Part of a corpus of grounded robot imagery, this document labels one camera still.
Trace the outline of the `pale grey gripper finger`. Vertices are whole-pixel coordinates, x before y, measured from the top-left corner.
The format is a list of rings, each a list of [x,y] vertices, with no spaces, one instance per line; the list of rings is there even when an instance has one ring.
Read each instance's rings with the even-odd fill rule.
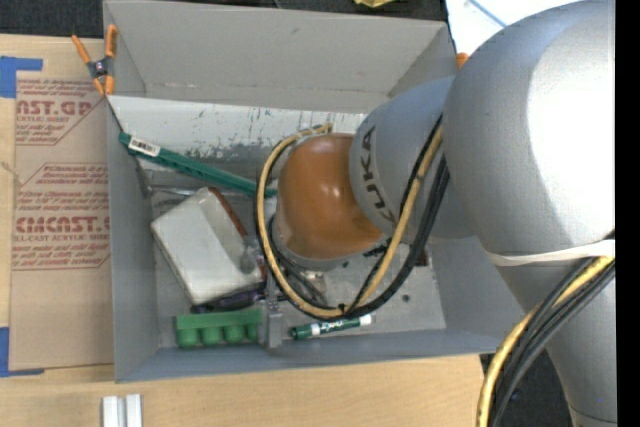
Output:
[[[283,341],[284,316],[278,301],[266,305],[266,347],[279,348]]]
[[[243,274],[251,274],[257,269],[257,245],[252,236],[243,238],[243,252],[240,258],[240,270]]]

